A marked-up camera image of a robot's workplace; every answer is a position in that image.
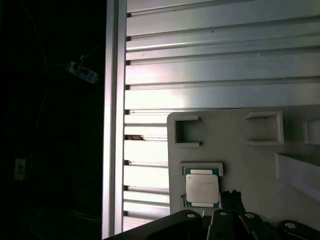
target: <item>power strip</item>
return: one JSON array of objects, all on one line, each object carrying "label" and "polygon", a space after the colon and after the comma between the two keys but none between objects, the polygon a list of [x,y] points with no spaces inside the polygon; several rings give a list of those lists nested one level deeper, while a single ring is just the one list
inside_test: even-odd
[{"label": "power strip", "polygon": [[84,66],[79,66],[74,61],[71,61],[68,64],[68,67],[66,68],[66,70],[69,73],[72,73],[73,75],[77,76],[78,78],[81,78],[91,84],[95,84],[99,80],[99,75],[96,72],[94,72]]}]

